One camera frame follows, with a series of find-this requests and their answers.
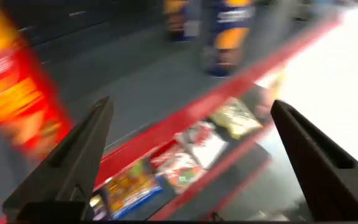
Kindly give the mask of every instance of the red snack bag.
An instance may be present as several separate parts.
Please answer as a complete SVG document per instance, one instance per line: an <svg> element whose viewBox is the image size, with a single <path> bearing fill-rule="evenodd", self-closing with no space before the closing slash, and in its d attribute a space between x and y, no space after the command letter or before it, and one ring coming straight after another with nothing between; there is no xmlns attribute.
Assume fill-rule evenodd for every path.
<svg viewBox="0 0 358 224"><path fill-rule="evenodd" d="M0 130L18 149L45 157L70 131L53 85L0 12Z"/></svg>
<svg viewBox="0 0 358 224"><path fill-rule="evenodd" d="M183 193L205 173L176 141L160 149L151 156L150 161L156 167L156 175L163 175L177 194Z"/></svg>

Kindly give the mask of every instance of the product packaging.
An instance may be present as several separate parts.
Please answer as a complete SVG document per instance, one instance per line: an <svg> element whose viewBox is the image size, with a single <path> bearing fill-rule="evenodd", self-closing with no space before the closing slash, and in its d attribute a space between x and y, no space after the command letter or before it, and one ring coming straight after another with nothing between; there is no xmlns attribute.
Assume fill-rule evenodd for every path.
<svg viewBox="0 0 358 224"><path fill-rule="evenodd" d="M217 125L227 128L234 139L239 139L241 136L262 126L248 108L236 98L230 98L210 118Z"/></svg>
<svg viewBox="0 0 358 224"><path fill-rule="evenodd" d="M187 41L198 35L201 0L164 0L163 13L170 40Z"/></svg>
<svg viewBox="0 0 358 224"><path fill-rule="evenodd" d="M157 171L156 175L164 176L177 194L183 193L205 173L176 141L157 150L150 162Z"/></svg>
<svg viewBox="0 0 358 224"><path fill-rule="evenodd" d="M111 219L118 220L162 191L140 161L107 184Z"/></svg>
<svg viewBox="0 0 358 224"><path fill-rule="evenodd" d="M70 131L55 93L0 11L0 130L30 156L44 158Z"/></svg>
<svg viewBox="0 0 358 224"><path fill-rule="evenodd" d="M203 66L213 76L225 77L242 60L242 44L254 16L252 0L211 0L213 23L203 52Z"/></svg>
<svg viewBox="0 0 358 224"><path fill-rule="evenodd" d="M227 142L214 132L214 125L205 121L197 122L175 138L204 169L211 167L227 145Z"/></svg>
<svg viewBox="0 0 358 224"><path fill-rule="evenodd" d="M107 217L108 210L106 208L106 202L103 201L102 196L96 194L91 198L89 204L94 212L93 220L103 220Z"/></svg>

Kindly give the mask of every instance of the red shelf edge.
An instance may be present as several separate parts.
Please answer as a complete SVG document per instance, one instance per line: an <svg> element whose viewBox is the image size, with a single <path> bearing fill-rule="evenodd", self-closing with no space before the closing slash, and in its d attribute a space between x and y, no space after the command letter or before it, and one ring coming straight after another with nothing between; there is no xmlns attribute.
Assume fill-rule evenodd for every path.
<svg viewBox="0 0 358 224"><path fill-rule="evenodd" d="M218 212L222 209L227 203L229 203L242 189L248 187L250 183L259 177L260 174L270 165L271 158L267 159L264 163L262 163L256 170L254 170L251 174L249 174L244 180L236 186L236 188L230 192L223 200L219 202L219 204L212 209L204 218L203 221L208 221L211 218L213 212Z"/></svg>
<svg viewBox="0 0 358 224"><path fill-rule="evenodd" d="M118 147L115 151L106 155L101 161L94 189L98 189L108 178L118 175L123 170L152 153L156 147L172 140L174 134L189 128L192 124L207 117L211 112L218 109L229 97L236 97L246 92L263 74L291 58L291 56L316 41L339 23L339 15L320 22L316 27L308 30L297 39L292 40L287 45L269 55L266 59L239 72L221 86L217 87L217 89L212 90L205 96L190 103L182 110L171 114L167 119L152 126L134 139Z"/></svg>
<svg viewBox="0 0 358 224"><path fill-rule="evenodd" d="M247 154L252 146L256 144L256 141L265 136L266 132L272 127L273 123L265 125L259 131L252 136L244 140L239 146L227 155L223 160L205 173L202 178L192 183L182 194L177 195L173 200L169 201L164 207L162 207L157 213L152 215L150 221L164 220L168 218L176 209L190 201L198 192L202 191L213 179L221 175L226 171L230 165L235 163L241 156Z"/></svg>

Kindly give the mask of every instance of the store shelf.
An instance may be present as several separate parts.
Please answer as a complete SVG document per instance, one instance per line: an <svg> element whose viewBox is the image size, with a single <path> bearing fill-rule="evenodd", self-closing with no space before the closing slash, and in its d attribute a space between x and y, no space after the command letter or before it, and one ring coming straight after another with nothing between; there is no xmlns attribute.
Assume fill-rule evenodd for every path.
<svg viewBox="0 0 358 224"><path fill-rule="evenodd" d="M244 44L244 63L233 75L237 77L236 81L211 78L200 68L200 52L207 32L205 26L195 41L172 44L165 39L162 22L118 39L112 38L110 42L108 38L114 36L114 29L109 24L101 30L93 27L89 32L82 31L83 36L95 36L94 39L85 41L78 35L64 37L64 40L56 40L60 41L58 46L62 53L73 50L73 47L65 49L65 43L75 42L76 48L89 42L98 45L66 58L51 56L49 60L46 57L44 66L56 80L60 96L76 121L84 117L93 102L102 96L111 96L116 110L106 141L107 154L143 132L145 127L166 120L211 90L228 86L229 82L248 82L248 79L261 75L294 54L297 48L317 38L311 34L321 34L324 30L320 26L322 21L330 23L336 19L330 11L300 25L308 30L294 29L298 22L291 19L292 8L289 6L292 4L292 1L277 1L273 6L257 8L255 23ZM205 8L203 24L210 20L208 13L209 9ZM283 49L295 39L291 44L295 47ZM45 44L44 49L48 49L48 44L53 45L53 42ZM218 104L212 104L206 110L210 111ZM199 119L205 114L196 116Z"/></svg>
<svg viewBox="0 0 358 224"><path fill-rule="evenodd" d="M229 143L225 151L202 178L158 209L149 220L199 220L207 215L243 179L248 178L269 160L269 154L255 143L269 128L270 124L247 134L240 140L232 139L226 129L218 128L219 135ZM238 169L243 171L240 176L233 171Z"/></svg>
<svg viewBox="0 0 358 224"><path fill-rule="evenodd" d="M267 16L265 18L260 18L258 21L269 21L271 23L273 21L277 22L277 18L273 19ZM182 58L181 60L180 58L173 56L173 58L176 58L177 60L168 64L165 63L167 61L164 61L164 67L157 67L161 69L160 71L156 71L157 68L153 65L143 69L142 71L146 72L148 75L151 75L150 72L156 72L159 74L159 77L138 77L139 79L132 77L131 81L127 80L126 85L123 85L132 87L128 88L126 94L124 94L127 98L116 98L117 118L112 122L110 134L113 133L115 136L120 136L118 132L125 132L127 135L123 136L121 139L113 141L113 143L107 148L107 151L112 152L106 155L101 161L95 187L98 188L107 178L115 176L122 170L133 165L139 159L143 159L156 147L169 142L175 133L183 131L198 120L207 117L212 111L221 106L230 96L239 96L246 92L256 79L260 78L271 68L290 58L297 51L316 40L337 23L337 15L330 14L324 19L313 21L310 24L305 24L305 26L307 25L310 27L297 29L300 30L300 33L297 33L295 36L289 37L288 34L284 32L283 36L286 36L285 39L287 41L279 41L278 37L274 37L276 39L276 45L274 47L275 50L266 50L264 54L259 52L259 60L256 60L258 57L254 55L253 62L246 61L248 66L246 65L243 67L240 72L237 72L232 78L224 80L223 83L216 81L215 85L212 84L212 80L222 79L207 77L206 75L200 74L201 71L198 69L196 70L196 73L195 71L191 72L190 68L192 67L186 68L186 65L178 63L183 61L182 57L187 56L188 59L191 58L189 52L180 54L180 57ZM260 24L257 27L264 27L264 29L270 29L271 31L272 24L267 27ZM249 40L253 40L253 44L255 45L248 43L248 46L256 48L257 45L261 46L266 44L263 38L261 36L259 37L260 38L258 39L257 37L252 37L251 35ZM250 47L247 55L252 55ZM142 94L139 93L140 95L136 96L134 93L131 94L133 89L137 89L138 87L140 88L141 86L141 89L144 90L142 91ZM87 96L86 99L89 102L94 101L93 96ZM121 103L124 101L131 104L126 106L122 105ZM121 108L126 109L125 115L122 114L123 111L121 111ZM139 127L147 127L148 129L144 131L145 128L139 129Z"/></svg>
<svg viewBox="0 0 358 224"><path fill-rule="evenodd" d="M73 35L44 43L37 49L76 121L81 120L88 108L101 97L109 95L114 102L116 110L95 188L147 157L156 147L169 142L175 133L205 119L230 96L242 95L256 79L338 23L334 9L310 22L295 22L290 17L291 8L287 7L290 2L276 1L271 7L257 9L255 24L244 45L246 59L228 79L211 78L200 69L199 52L205 34L194 42L171 44L164 39L163 26L156 26L154 21L152 25L112 41L108 40L114 36L110 24L99 25L104 27L101 35L96 35L94 32L99 31L90 27L81 31L81 35L87 33L103 41L98 42L97 47L87 47L85 51L75 51L75 54L70 52L64 57L54 57L50 52L43 54L42 51L56 41L59 44L55 49L60 48L63 53L89 43L82 41L81 35ZM208 20L208 11L203 19ZM77 44L66 49L65 43L69 42ZM264 130L254 133L253 138L261 137ZM232 153L225 152L224 159L218 160L186 191L188 193L163 205L155 205L162 209L152 216L152 220L176 219L176 213L172 212L181 206L185 209L187 202L191 203L192 197L199 194L198 187L207 189L241 156L253 152L254 140L238 144ZM20 171L20 176L26 176L28 172L30 170ZM1 184L1 187L6 188L6 184Z"/></svg>

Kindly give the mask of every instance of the chip bag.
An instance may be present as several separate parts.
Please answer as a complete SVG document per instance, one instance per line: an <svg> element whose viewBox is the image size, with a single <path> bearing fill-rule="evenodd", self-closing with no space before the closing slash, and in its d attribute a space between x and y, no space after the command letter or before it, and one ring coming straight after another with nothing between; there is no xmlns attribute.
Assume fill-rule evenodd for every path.
<svg viewBox="0 0 358 224"><path fill-rule="evenodd" d="M227 128L234 139L239 139L251 130L262 126L248 108L236 98L230 98L210 118L217 125Z"/></svg>

